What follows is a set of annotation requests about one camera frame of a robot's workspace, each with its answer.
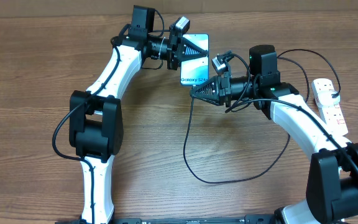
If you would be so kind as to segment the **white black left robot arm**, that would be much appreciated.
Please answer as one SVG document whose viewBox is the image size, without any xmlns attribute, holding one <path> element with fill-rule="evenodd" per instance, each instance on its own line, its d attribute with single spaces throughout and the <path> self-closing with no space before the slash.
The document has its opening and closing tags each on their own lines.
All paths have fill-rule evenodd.
<svg viewBox="0 0 358 224">
<path fill-rule="evenodd" d="M 154 30 L 158 15 L 134 6 L 131 23 L 111 40 L 111 59 L 86 91 L 70 97 L 69 143 L 83 169 L 85 204 L 78 223 L 112 223 L 112 164 L 123 141 L 121 99 L 147 58 L 180 71 L 180 83 L 196 86 L 208 79 L 209 36 L 189 34 L 190 20 L 179 17 L 168 36 Z"/>
</svg>

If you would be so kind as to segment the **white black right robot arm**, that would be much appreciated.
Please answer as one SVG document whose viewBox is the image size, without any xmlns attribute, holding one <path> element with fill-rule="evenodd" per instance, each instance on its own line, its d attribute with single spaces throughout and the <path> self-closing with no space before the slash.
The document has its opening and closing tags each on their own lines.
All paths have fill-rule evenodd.
<svg viewBox="0 0 358 224">
<path fill-rule="evenodd" d="M 190 96 L 232 110 L 254 105 L 295 140 L 310 160 L 306 197 L 271 215 L 246 215 L 246 223 L 344 223 L 358 215 L 358 142 L 335 133 L 306 104 L 298 90 L 282 82 L 272 45 L 249 50 L 247 75 L 234 78 L 232 52 L 213 59 L 216 76 L 193 87 Z"/>
</svg>

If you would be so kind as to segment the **blue Galaxy S24 smartphone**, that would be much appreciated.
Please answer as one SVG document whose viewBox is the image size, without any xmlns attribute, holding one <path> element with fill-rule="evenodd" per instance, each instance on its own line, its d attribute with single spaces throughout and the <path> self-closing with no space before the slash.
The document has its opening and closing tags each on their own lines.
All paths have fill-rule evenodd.
<svg viewBox="0 0 358 224">
<path fill-rule="evenodd" d="M 200 85 L 209 78 L 209 35 L 185 34 L 183 38 L 190 40 L 204 50 L 208 50 L 206 57 L 181 63 L 180 83 L 188 86 Z"/>
</svg>

